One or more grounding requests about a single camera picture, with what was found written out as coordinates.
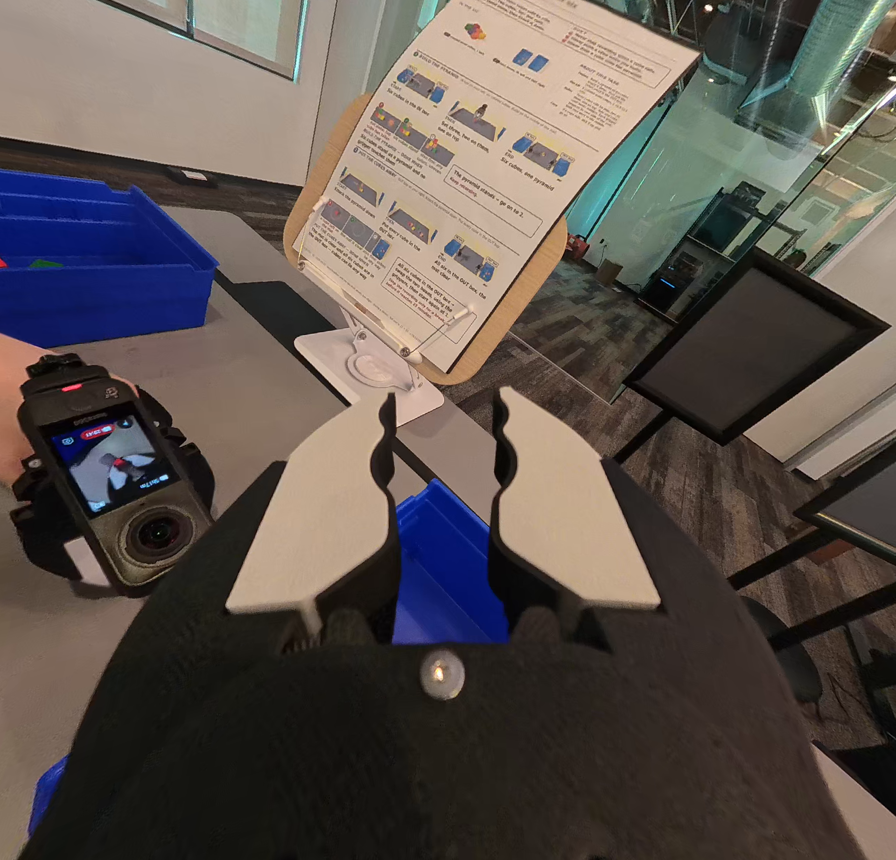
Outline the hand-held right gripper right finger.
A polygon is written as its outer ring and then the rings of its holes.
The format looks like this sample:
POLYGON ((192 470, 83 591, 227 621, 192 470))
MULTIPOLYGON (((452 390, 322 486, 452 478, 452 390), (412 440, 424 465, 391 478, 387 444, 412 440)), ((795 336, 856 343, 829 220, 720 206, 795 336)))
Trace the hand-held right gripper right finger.
POLYGON ((602 640, 606 611, 653 614, 658 589, 599 452, 515 389, 493 402, 490 588, 509 632, 544 609, 566 640, 602 640))

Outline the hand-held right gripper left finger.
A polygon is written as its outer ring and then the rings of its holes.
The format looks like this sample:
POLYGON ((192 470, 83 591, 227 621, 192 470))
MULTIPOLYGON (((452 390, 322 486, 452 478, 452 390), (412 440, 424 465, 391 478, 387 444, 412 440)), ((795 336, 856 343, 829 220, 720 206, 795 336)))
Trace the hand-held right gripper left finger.
POLYGON ((353 610, 392 638, 396 429, 396 395, 381 392, 292 451, 230 590, 230 615, 285 612, 297 618, 300 640, 319 640, 333 613, 353 610))

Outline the blue plastic bin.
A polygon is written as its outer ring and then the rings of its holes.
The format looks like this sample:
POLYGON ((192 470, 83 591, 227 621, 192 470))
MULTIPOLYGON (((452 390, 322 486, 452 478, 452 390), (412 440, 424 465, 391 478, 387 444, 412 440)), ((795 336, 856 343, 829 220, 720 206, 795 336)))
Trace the blue plastic bin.
POLYGON ((404 501, 399 642, 341 604, 304 646, 297 613, 225 611, 279 474, 140 610, 21 858, 487 857, 494 705, 420 685, 429 650, 506 641, 487 526, 442 485, 404 501))
POLYGON ((202 327, 218 261, 138 187, 1 172, 1 331, 50 349, 202 327), (37 258, 63 263, 30 270, 37 258))

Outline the person's left hand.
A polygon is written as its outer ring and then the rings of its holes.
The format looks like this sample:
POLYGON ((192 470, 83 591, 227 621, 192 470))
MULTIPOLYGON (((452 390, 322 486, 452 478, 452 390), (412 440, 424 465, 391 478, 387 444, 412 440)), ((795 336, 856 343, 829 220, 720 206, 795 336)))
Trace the person's left hand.
POLYGON ((46 350, 1 335, 1 484, 11 487, 23 473, 22 460, 33 453, 27 436, 18 422, 21 406, 20 386, 28 366, 39 362, 46 350))

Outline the black metal pole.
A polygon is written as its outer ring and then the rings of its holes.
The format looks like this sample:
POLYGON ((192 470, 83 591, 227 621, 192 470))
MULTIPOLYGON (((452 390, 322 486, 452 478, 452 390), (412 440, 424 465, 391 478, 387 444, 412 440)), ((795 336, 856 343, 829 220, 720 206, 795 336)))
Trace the black metal pole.
POLYGON ((728 583, 734 590, 739 590, 773 573, 777 573, 790 563, 795 563, 797 560, 823 549, 834 541, 835 537, 823 530, 807 531, 779 550, 769 553, 764 558, 730 575, 728 583))

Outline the black round stand base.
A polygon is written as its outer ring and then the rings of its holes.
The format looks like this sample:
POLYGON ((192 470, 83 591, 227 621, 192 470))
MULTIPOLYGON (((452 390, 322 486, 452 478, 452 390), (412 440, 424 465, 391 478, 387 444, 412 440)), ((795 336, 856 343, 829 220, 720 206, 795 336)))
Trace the black round stand base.
MULTIPOLYGON (((767 640, 787 629, 787 625, 762 603, 751 597, 742 597, 742 601, 767 640)), ((775 654, 797 702, 817 708, 823 696, 823 680, 807 650, 797 644, 776 650, 775 654)))

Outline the black panel stand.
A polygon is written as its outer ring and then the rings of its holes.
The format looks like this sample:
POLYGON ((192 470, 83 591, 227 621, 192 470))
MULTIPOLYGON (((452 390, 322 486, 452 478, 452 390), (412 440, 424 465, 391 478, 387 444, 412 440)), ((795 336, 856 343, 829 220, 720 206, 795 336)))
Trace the black panel stand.
POLYGON ((890 324, 763 251, 710 289, 623 379, 658 408, 618 464, 677 420, 727 446, 890 324))

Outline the grey display panel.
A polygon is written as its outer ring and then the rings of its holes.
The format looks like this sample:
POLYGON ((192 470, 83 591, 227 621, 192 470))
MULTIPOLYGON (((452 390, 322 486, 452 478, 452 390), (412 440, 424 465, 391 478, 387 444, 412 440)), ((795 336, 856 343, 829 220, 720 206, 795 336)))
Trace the grey display panel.
POLYGON ((894 453, 883 452, 843 475, 794 514, 819 530, 894 564, 894 453))

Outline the black shelving rack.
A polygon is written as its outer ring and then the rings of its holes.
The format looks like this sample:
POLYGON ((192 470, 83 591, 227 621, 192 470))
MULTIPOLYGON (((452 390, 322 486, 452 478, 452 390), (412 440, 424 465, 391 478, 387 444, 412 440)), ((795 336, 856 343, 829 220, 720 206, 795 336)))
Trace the black shelving rack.
POLYGON ((661 313, 676 319, 693 302, 700 281, 707 280, 716 264, 730 257, 733 241, 758 214, 767 193, 752 182, 741 181, 711 198, 656 272, 655 306, 661 313))

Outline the wooden instruction board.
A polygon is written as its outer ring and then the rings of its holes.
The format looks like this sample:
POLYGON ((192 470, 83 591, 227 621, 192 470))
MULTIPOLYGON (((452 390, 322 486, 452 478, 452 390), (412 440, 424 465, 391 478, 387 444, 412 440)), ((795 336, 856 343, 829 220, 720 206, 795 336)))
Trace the wooden instruction board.
POLYGON ((589 180, 699 61, 696 46, 592 0, 451 0, 364 104, 323 186, 284 233, 304 273, 413 348, 432 379, 462 359, 554 237, 589 180))

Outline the large gridded window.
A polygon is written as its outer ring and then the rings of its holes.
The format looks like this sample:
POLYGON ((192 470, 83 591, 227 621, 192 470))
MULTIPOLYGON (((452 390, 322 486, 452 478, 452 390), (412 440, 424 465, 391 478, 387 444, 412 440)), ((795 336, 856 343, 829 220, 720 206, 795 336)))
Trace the large gridded window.
POLYGON ((310 0, 92 0, 298 82, 310 0))

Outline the ribbed duct behind glass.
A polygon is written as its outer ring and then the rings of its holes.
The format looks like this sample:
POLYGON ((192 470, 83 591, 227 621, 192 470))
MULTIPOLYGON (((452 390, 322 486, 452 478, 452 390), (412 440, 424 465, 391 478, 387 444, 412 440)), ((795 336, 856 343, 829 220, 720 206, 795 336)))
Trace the ribbed duct behind glass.
POLYGON ((893 1, 822 0, 793 61, 770 82, 758 82, 738 115, 794 132, 823 125, 893 1))

